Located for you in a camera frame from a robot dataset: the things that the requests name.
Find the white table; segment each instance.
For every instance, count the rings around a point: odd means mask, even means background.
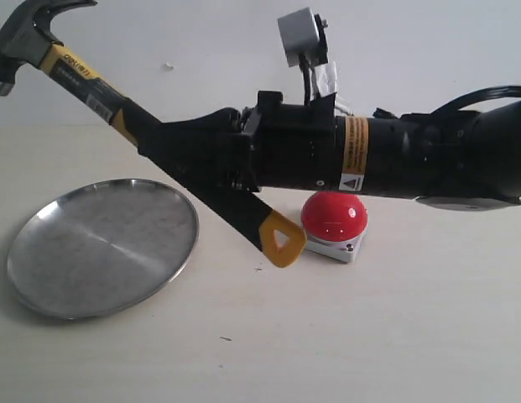
[[[174,184],[109,128],[0,129],[0,403],[521,402],[521,207],[365,198],[354,265],[282,270],[192,199],[198,247],[156,296],[79,323],[21,307],[4,279],[20,226],[119,177]],[[261,195],[294,217],[309,194]]]

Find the sticker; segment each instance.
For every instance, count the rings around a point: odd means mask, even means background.
[[[74,64],[72,59],[58,59],[49,77],[109,124],[126,99],[102,78],[88,73],[83,65]]]
[[[360,191],[367,170],[368,119],[346,118],[346,141],[339,190]]]

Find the red button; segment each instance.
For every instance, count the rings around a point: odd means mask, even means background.
[[[355,195],[319,191],[303,206],[301,222],[310,235],[329,242],[344,242],[365,230],[368,214]]]

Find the round metal tray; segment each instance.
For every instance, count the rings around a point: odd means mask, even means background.
[[[153,295],[184,268],[198,238],[195,208],[158,182],[82,187],[41,209],[8,253],[22,303],[51,317],[100,317]]]

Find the white wall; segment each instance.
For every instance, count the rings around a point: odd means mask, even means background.
[[[0,27],[15,3],[0,0]],[[276,18],[305,6],[329,20],[341,94],[358,113],[428,112],[463,92],[521,84],[521,0],[101,0],[58,17],[54,32],[159,118],[190,118],[252,106],[258,89],[300,102]],[[0,99],[0,125],[99,122],[30,67]]]

